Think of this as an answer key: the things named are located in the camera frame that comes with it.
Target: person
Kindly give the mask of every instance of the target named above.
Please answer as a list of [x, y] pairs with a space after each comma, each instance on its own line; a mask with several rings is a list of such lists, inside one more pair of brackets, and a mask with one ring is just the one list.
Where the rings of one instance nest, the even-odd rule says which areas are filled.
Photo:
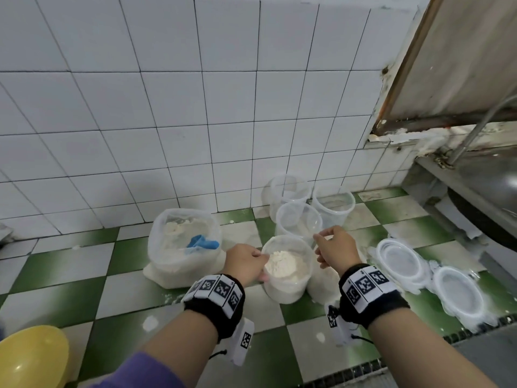
[[[329, 235], [333, 238], [327, 240], [325, 237]], [[354, 239], [342, 228], [325, 229], [314, 235], [314, 241], [320, 267], [330, 266], [338, 272], [340, 288], [358, 270], [368, 270], [369, 266], [359, 259]], [[243, 290], [263, 275], [268, 258], [250, 245], [238, 244], [227, 251], [221, 273], [226, 275], [225, 280], [235, 282]], [[195, 387], [218, 340], [233, 333], [242, 316], [242, 304], [232, 318], [227, 318], [217, 314], [218, 307], [208, 299], [192, 298], [192, 301], [194, 305], [185, 302], [184, 312], [96, 387]], [[496, 386], [423, 323], [396, 290], [370, 302], [361, 313], [342, 292], [340, 310], [345, 320], [359, 321], [368, 329], [399, 387]]]

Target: yellow bowl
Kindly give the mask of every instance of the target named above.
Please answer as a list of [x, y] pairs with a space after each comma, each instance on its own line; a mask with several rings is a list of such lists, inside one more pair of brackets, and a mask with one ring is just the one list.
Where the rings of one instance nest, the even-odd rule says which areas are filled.
[[68, 339], [56, 327], [39, 325], [0, 342], [3, 388], [62, 388], [67, 380]]

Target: tiled wall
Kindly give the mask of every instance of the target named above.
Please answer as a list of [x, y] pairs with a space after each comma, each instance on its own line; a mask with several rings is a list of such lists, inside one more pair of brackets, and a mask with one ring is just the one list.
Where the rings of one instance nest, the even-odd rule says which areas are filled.
[[414, 15], [0, 0], [0, 222], [31, 238], [260, 206], [286, 171], [398, 183], [408, 148], [358, 148]]

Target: wristband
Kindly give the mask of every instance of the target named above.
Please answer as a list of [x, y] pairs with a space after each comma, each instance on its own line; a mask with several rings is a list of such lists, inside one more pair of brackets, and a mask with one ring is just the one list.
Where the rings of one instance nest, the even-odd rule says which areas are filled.
[[365, 328], [379, 316], [409, 304], [377, 267], [356, 264], [339, 280], [341, 317]]
[[244, 287], [230, 275], [208, 275], [192, 285], [183, 297], [185, 310], [206, 316], [217, 329], [219, 341], [233, 335], [242, 318]]

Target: checkered tile countertop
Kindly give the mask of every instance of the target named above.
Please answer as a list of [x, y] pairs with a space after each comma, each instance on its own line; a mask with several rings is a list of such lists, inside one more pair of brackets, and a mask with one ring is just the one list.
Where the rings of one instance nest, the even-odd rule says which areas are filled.
[[[402, 189], [360, 192], [356, 199], [344, 228], [364, 255], [369, 246], [393, 234], [426, 259], [479, 272], [494, 312], [500, 317], [517, 313], [517, 300]], [[267, 207], [215, 215], [223, 229], [223, 249], [235, 243], [261, 247], [275, 232]], [[151, 223], [106, 228], [21, 241], [0, 250], [0, 321], [7, 334], [36, 324], [62, 328], [71, 344], [69, 387], [87, 386], [113, 372], [180, 312], [174, 301], [186, 289], [164, 290], [142, 275], [150, 229]], [[463, 333], [460, 322], [445, 314], [429, 291], [404, 296], [446, 339]], [[307, 293], [294, 304], [279, 305], [257, 283], [246, 288], [244, 315], [256, 330], [246, 362], [236, 367], [215, 357], [198, 386], [288, 388], [325, 376], [322, 386], [330, 386], [343, 376], [350, 378], [341, 371], [374, 365], [365, 363], [380, 357], [367, 342], [336, 347], [323, 307]], [[142, 324], [149, 316], [159, 325], [146, 332]]]

